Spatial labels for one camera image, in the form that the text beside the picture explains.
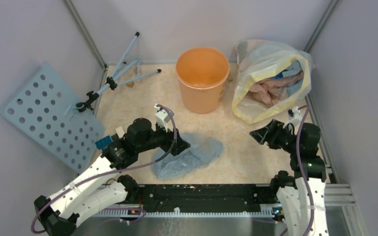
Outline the light blue plastic trash bag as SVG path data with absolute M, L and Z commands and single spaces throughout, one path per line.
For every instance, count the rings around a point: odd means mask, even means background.
M 184 133 L 181 134 L 181 138 L 191 147 L 176 156 L 169 154 L 152 165 L 152 171 L 157 179 L 178 179 L 196 169 L 206 168 L 224 151 L 223 143 L 211 136 L 201 133 Z

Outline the large translucent white trash bag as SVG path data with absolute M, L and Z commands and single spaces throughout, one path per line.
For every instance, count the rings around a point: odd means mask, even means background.
M 314 62 L 310 54 L 281 42 L 250 39 L 236 47 L 238 71 L 232 98 L 235 116 L 248 124 L 257 123 L 281 113 L 305 98 L 311 91 Z M 288 88 L 288 97 L 272 107 L 255 100 L 250 87 L 261 80 L 283 78 L 304 72 L 302 81 Z

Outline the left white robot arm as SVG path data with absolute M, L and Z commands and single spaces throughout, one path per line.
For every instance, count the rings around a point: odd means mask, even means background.
M 164 121 L 152 129 L 146 118 L 137 118 L 120 137 L 103 149 L 101 155 L 82 174 L 49 197 L 34 201 L 36 215 L 31 223 L 33 234 L 70 236 L 87 219 L 114 203 L 133 203 L 138 197 L 137 184 L 121 176 L 100 189 L 119 173 L 151 166 L 168 155 L 176 156 L 190 148 L 176 125 L 167 128 Z

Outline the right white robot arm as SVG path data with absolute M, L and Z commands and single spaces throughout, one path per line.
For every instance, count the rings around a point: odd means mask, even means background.
M 327 236 L 325 207 L 326 169 L 318 156 L 320 128 L 302 122 L 298 132 L 293 132 L 291 124 L 271 120 L 261 129 L 250 132 L 260 145 L 270 149 L 282 149 L 289 154 L 290 176 L 279 171 L 270 183 L 269 197 L 280 203 L 283 222 L 288 236 Z

